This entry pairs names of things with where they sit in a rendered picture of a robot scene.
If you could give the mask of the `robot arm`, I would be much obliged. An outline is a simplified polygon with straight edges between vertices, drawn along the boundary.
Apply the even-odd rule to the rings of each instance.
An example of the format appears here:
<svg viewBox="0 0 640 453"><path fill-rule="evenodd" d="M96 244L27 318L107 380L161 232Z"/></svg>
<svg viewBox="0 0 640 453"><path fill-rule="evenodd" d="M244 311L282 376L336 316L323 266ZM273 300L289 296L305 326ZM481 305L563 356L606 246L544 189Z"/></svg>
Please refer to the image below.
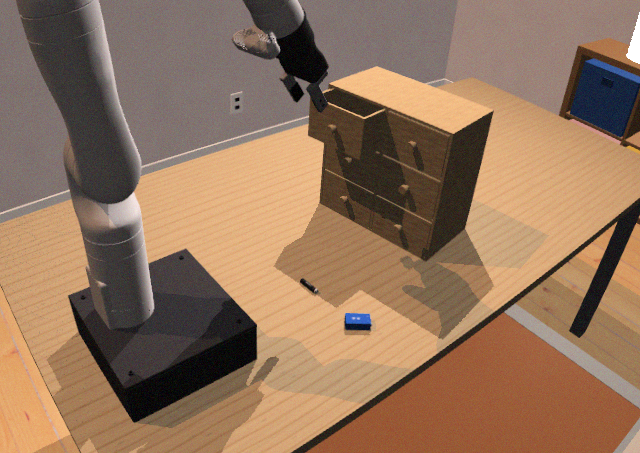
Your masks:
<svg viewBox="0 0 640 453"><path fill-rule="evenodd" d="M68 131L64 166L95 310L109 330L137 326L154 310L134 194L141 158L119 102L99 0L16 3Z"/></svg>

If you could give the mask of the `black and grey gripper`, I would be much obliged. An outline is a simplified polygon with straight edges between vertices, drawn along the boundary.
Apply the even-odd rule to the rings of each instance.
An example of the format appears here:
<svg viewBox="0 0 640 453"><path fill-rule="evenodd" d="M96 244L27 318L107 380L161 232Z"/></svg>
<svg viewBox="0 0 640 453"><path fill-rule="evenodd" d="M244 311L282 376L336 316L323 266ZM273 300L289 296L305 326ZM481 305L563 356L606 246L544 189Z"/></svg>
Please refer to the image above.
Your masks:
<svg viewBox="0 0 640 453"><path fill-rule="evenodd" d="M318 112L328 105L319 84L328 75L323 53L316 47L313 30L298 0L288 0L277 11L251 17L254 26L236 32L232 42L241 51L279 59L284 73L279 77L295 102L304 95L294 77L310 82L306 88Z"/></svg>

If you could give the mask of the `brown wooden chest of drawers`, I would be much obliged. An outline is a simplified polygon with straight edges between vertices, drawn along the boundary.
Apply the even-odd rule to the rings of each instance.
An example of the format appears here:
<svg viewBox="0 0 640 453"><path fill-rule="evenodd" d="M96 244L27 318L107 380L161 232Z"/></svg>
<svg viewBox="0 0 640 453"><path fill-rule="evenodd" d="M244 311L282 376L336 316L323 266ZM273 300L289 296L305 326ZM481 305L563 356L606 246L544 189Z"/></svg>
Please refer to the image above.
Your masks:
<svg viewBox="0 0 640 453"><path fill-rule="evenodd" d="M466 227L494 110L380 67L331 82L332 88L385 108L385 116L375 190L326 167L324 144L319 203L427 261ZM450 135L441 178L383 152L388 111ZM382 155L441 181L433 219L377 192ZM322 203L324 169L374 193L369 228ZM372 230L377 195L432 222L424 258Z"/></svg>

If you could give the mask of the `brown wooden drawer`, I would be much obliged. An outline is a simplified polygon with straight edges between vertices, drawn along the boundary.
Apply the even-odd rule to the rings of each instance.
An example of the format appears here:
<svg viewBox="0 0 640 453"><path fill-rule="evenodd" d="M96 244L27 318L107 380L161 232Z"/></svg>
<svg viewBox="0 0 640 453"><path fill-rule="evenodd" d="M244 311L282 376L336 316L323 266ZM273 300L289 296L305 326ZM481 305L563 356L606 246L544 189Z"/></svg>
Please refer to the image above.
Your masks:
<svg viewBox="0 0 640 453"><path fill-rule="evenodd" d="M449 139L450 135L388 111L383 152L441 178Z"/></svg>
<svg viewBox="0 0 640 453"><path fill-rule="evenodd" d="M440 183L438 179L382 155L377 192L429 219L434 216Z"/></svg>
<svg viewBox="0 0 640 453"><path fill-rule="evenodd" d="M349 158L348 158L349 157ZM361 160L326 145L325 166L375 190L379 152Z"/></svg>
<svg viewBox="0 0 640 453"><path fill-rule="evenodd" d="M324 169L322 203L369 228L374 193Z"/></svg>
<svg viewBox="0 0 640 453"><path fill-rule="evenodd" d="M372 230L423 258L431 225L432 222L379 195L376 196Z"/></svg>
<svg viewBox="0 0 640 453"><path fill-rule="evenodd" d="M379 151L385 109L335 88L322 93L322 113L310 97L308 136L358 160Z"/></svg>

